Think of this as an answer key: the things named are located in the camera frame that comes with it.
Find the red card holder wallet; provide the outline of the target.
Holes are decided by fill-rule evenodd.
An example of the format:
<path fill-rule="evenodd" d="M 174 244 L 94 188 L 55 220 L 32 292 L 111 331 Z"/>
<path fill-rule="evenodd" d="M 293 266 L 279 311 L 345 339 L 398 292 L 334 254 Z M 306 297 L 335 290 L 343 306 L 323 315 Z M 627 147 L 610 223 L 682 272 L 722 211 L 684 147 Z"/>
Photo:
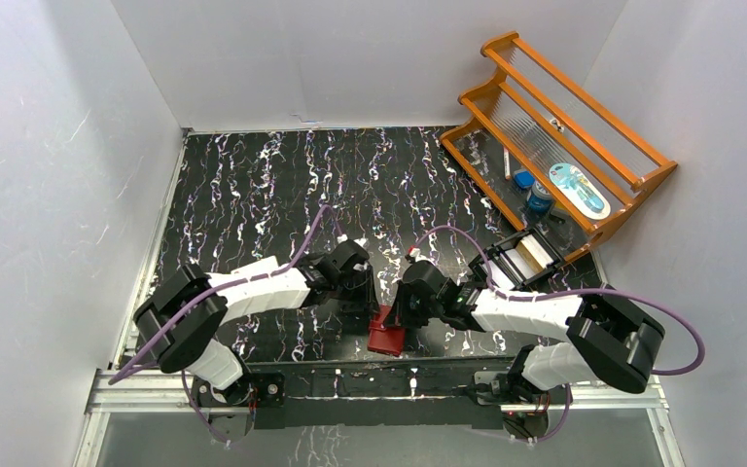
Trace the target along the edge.
<path fill-rule="evenodd" d="M 390 314 L 389 305 L 380 305 L 369 323 L 367 350 L 370 352 L 399 357 L 404 349 L 406 330 L 402 327 L 387 327 L 385 319 Z"/>

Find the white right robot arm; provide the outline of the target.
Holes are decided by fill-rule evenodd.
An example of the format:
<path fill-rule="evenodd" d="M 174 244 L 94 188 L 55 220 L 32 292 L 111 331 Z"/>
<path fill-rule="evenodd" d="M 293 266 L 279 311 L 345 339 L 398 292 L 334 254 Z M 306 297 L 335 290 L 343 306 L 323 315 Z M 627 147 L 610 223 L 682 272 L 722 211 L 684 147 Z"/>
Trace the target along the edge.
<path fill-rule="evenodd" d="M 613 290 L 557 298 L 499 291 L 484 280 L 454 281 L 431 262 L 418 261 L 399 280 L 378 327 L 418 329 L 433 319 L 461 331 L 513 331 L 551 339 L 550 345 L 522 347 L 505 373 L 474 376 L 455 389 L 456 395 L 481 405 L 533 403 L 557 386 L 583 381 L 640 394 L 665 334 L 654 318 Z"/>

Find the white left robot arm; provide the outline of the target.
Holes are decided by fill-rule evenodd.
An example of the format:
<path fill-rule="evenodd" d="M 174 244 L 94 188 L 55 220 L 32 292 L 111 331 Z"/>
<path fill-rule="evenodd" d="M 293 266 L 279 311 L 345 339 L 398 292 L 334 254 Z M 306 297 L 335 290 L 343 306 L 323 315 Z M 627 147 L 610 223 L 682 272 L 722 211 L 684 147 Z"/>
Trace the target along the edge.
<path fill-rule="evenodd" d="M 230 274 L 196 265 L 177 270 L 133 315 L 140 336 L 154 345 L 146 356 L 166 374 L 184 371 L 207 382 L 229 405 L 247 400 L 252 380 L 243 360 L 215 335 L 233 320 L 330 300 L 374 306 L 372 267 L 364 238 L 342 237 L 327 253 L 306 253 L 293 265 L 275 257 Z"/>

